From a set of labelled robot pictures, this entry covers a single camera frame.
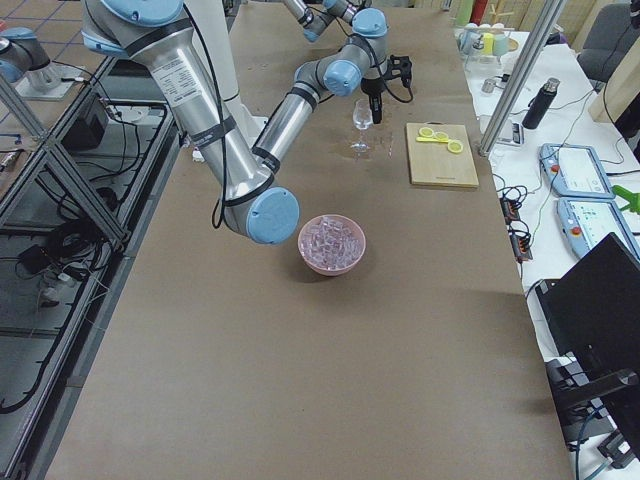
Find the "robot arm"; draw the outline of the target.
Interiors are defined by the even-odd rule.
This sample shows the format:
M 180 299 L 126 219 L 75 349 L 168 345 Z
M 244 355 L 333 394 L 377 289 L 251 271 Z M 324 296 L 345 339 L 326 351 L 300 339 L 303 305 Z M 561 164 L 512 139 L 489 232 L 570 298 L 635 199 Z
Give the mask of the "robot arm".
M 181 1 L 85 1 L 85 46 L 144 66 L 174 118 L 221 185 L 212 221 L 259 244 L 279 244 L 296 230 L 300 207 L 279 186 L 281 160 L 325 92 L 349 96 L 387 74 L 384 13 L 347 1 L 324 2 L 329 17 L 349 21 L 352 33 L 334 55 L 302 64 L 256 142 L 250 144 L 218 85 L 222 68 L 199 56 L 193 41 L 201 22 Z
M 323 9 L 314 10 L 303 0 L 283 0 L 282 3 L 302 27 L 303 35 L 309 42 L 315 42 L 336 20 L 351 25 L 356 14 L 371 7 L 370 1 L 334 0 L 323 1 Z

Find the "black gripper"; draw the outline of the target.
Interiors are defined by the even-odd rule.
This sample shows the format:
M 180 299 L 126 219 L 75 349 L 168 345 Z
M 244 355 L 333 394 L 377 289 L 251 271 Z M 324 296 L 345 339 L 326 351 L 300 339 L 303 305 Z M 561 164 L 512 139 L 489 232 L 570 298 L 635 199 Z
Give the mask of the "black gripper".
M 375 125 L 382 122 L 383 103 L 381 95 L 385 89 L 385 82 L 382 78 L 363 78 L 361 80 L 361 90 L 369 96 L 369 108 L 371 110 L 372 121 Z

